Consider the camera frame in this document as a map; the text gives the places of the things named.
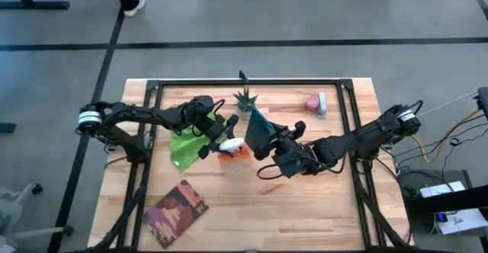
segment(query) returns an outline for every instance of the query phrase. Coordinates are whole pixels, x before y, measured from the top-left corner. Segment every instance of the white cable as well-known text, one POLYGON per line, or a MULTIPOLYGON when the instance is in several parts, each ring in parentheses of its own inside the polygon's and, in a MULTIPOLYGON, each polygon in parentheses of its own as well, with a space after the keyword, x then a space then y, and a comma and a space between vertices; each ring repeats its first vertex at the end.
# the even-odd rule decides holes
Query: white cable
POLYGON ((435 229, 435 213, 434 213, 434 226, 432 227, 432 230, 430 231, 429 235, 431 235, 434 232, 435 229))
POLYGON ((456 101, 459 101, 459 100, 462 100, 462 99, 464 99, 464 98, 467 98, 467 97, 469 97, 469 96, 471 96, 471 95, 474 95, 474 94, 477 94, 477 91, 471 92, 471 93, 466 94, 466 95, 464 95, 464 96, 462 96, 462 97, 456 98, 456 99, 454 99, 454 100, 452 100, 452 101, 448 101, 447 103, 445 103, 445 104, 443 104, 443 105, 439 105, 439 106, 437 106, 436 108, 432 108, 431 110, 427 110, 427 111, 425 111, 425 112, 422 112, 422 113, 420 113, 420 114, 417 114, 416 116, 417 116, 417 117, 420 117, 420 116, 425 115, 425 114, 427 114, 427 113, 431 113, 431 112, 433 112, 433 111, 435 111, 435 110, 437 110, 437 109, 441 109, 441 108, 443 108, 444 106, 447 106, 447 105, 452 104, 452 103, 454 103, 454 102, 456 102, 456 101))

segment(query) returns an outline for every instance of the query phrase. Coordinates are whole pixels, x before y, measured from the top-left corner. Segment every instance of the person's foot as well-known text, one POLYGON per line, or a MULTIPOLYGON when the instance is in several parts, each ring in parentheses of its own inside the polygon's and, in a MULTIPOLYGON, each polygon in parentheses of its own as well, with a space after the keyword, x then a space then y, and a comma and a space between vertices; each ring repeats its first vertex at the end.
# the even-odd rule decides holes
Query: person's foot
POLYGON ((141 10, 144 5, 146 5, 146 0, 139 0, 139 4, 132 10, 124 11, 126 17, 133 17, 139 10, 141 10))

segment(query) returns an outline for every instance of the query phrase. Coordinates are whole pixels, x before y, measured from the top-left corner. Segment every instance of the book cover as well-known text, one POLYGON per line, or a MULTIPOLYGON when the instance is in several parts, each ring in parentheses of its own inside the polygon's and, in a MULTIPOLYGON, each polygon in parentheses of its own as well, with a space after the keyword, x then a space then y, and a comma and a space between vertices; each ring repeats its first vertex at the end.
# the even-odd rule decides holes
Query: book cover
POLYGON ((143 221, 159 244, 167 249, 207 210, 208 205, 183 180, 144 214, 143 221))

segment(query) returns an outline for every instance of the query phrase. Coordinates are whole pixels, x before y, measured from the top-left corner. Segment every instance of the white label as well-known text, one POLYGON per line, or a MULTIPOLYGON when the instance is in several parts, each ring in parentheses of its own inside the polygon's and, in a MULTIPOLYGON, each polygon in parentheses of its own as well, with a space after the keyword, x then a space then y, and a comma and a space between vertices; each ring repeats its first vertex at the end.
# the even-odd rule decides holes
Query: white label
POLYGON ((86 112, 80 113, 78 118, 83 118, 83 117, 88 117, 88 116, 100 117, 100 113, 98 113, 97 111, 86 111, 86 112))
POLYGON ((403 117, 403 116, 405 116, 407 114, 411 114, 411 113, 413 113, 413 111, 411 111, 410 109, 409 110, 405 110, 403 113, 401 113, 400 115, 398 115, 398 117, 403 117))
POLYGON ((97 123, 101 123, 101 119, 99 117, 83 117, 78 120, 78 123, 84 123, 86 121, 94 121, 97 123))
POLYGON ((403 122, 406 122, 406 121, 408 121, 408 120, 410 120, 410 119, 413 119, 414 117, 415 117, 415 115, 414 115, 413 113, 410 113, 410 114, 407 114, 407 115, 405 115, 405 116, 401 117, 400 119, 401 119, 403 122))

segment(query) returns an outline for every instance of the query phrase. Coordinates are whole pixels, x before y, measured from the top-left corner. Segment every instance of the concrete floor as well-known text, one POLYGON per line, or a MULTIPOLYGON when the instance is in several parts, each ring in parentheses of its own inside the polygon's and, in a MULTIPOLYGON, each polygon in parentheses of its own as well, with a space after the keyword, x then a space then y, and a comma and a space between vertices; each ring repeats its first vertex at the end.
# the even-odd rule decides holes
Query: concrete floor
MULTIPOLYGON (((118 0, 69 1, 68 11, 0 11, 0 45, 108 43, 118 0)), ((140 14, 124 20, 118 43, 439 37, 488 37, 477 0, 148 0, 140 14)), ((45 187, 19 230, 56 222, 79 142, 78 109, 91 99, 105 53, 0 52, 0 122, 18 124, 15 133, 0 136, 0 186, 45 187)), ((102 100, 119 101, 127 78, 235 77, 244 69, 249 77, 372 77, 383 110, 420 98, 428 110, 488 85, 487 64, 488 43, 116 50, 102 100)), ((423 116, 419 137, 439 138, 474 109, 464 99, 423 116)), ((486 143, 483 137, 460 147, 447 168, 466 169, 475 186, 486 184, 486 143)), ((406 139, 394 150, 412 146, 406 139)), ((100 144, 90 142, 69 217, 75 234, 63 240, 62 251, 85 248, 105 161, 100 144)), ((427 168, 421 159, 409 165, 427 168)), ((46 251, 49 238, 21 246, 46 251)), ((481 250, 476 238, 414 238, 421 248, 481 250)))

